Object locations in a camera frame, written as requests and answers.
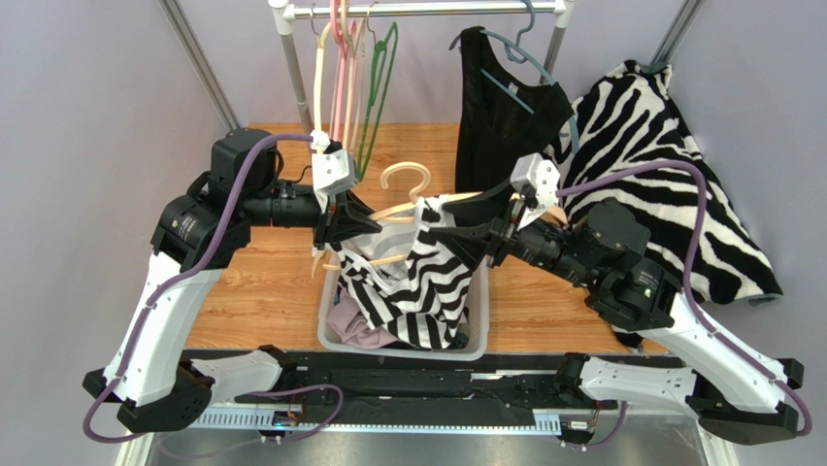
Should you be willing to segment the pink plastic hanger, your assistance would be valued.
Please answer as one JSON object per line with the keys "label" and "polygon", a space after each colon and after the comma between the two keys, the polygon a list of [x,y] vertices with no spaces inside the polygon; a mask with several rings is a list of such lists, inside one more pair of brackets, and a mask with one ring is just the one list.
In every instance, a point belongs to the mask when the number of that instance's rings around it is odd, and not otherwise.
{"label": "pink plastic hanger", "polygon": [[336,82],[334,85],[330,129],[332,137],[344,145],[344,110],[346,102],[346,71],[356,34],[356,21],[347,19],[348,1],[330,2],[330,25],[333,39],[338,47]]}

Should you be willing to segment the cream plastic hanger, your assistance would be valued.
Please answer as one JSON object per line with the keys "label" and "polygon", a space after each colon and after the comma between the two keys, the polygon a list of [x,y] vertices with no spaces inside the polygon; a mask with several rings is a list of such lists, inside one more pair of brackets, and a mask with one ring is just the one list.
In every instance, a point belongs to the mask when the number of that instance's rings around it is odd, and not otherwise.
{"label": "cream plastic hanger", "polygon": [[328,37],[331,34],[333,29],[334,20],[330,19],[328,23],[324,26],[322,31],[316,37],[316,52],[315,52],[315,64],[314,64],[314,86],[313,86],[313,117],[314,117],[314,131],[321,132],[322,131],[322,117],[321,117],[321,104],[322,104],[322,81],[324,75],[324,61],[325,61],[325,48],[327,45]]}

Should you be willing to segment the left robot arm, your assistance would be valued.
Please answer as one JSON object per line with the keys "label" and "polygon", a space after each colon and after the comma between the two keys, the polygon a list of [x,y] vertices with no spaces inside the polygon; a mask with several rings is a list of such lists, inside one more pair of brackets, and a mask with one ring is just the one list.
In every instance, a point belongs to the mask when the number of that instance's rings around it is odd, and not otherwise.
{"label": "left robot arm", "polygon": [[162,211],[141,299],[112,361],[88,372],[94,406],[113,403],[128,440],[174,432],[212,404],[237,397],[289,397],[296,365],[266,345],[239,356],[186,359],[182,353],[211,290],[255,226],[309,228],[313,248],[380,231],[354,193],[355,163],[321,131],[298,134],[311,150],[311,184],[281,177],[282,134],[240,129],[217,140],[209,169]]}

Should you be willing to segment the zebra striped tank top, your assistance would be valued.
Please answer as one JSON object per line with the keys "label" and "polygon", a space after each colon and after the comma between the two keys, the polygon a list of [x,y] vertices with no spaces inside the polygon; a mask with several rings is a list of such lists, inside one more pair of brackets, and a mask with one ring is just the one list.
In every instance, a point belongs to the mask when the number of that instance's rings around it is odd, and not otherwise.
{"label": "zebra striped tank top", "polygon": [[423,197],[410,222],[381,222],[382,231],[354,237],[332,252],[341,268],[338,292],[354,298],[372,329],[384,328],[399,343],[386,348],[450,350],[447,321],[467,307],[474,271],[430,233],[454,226],[443,210],[447,195]]}

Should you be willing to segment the dark top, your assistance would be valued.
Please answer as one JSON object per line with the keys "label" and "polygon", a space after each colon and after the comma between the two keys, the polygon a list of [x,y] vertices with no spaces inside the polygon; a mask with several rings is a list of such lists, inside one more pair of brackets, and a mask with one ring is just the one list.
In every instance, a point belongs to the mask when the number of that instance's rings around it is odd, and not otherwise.
{"label": "dark top", "polygon": [[328,314],[326,324],[342,344],[360,350],[378,350],[400,342],[382,327],[372,329],[359,303],[343,289],[339,290],[339,301]]}

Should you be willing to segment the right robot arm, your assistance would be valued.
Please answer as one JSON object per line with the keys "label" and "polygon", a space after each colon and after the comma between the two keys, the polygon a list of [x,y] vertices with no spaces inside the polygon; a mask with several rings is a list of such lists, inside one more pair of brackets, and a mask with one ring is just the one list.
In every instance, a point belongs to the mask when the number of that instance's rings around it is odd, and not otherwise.
{"label": "right robot arm", "polygon": [[530,220],[505,184],[444,209],[451,220],[435,236],[471,267],[516,257],[586,289],[586,306],[622,343],[648,339],[681,361],[656,368],[569,353],[554,378],[559,397],[675,411],[739,445],[810,433],[812,418],[797,393],[803,365],[761,355],[700,310],[674,275],[645,256],[649,232],[617,200],[593,205],[572,227]]}

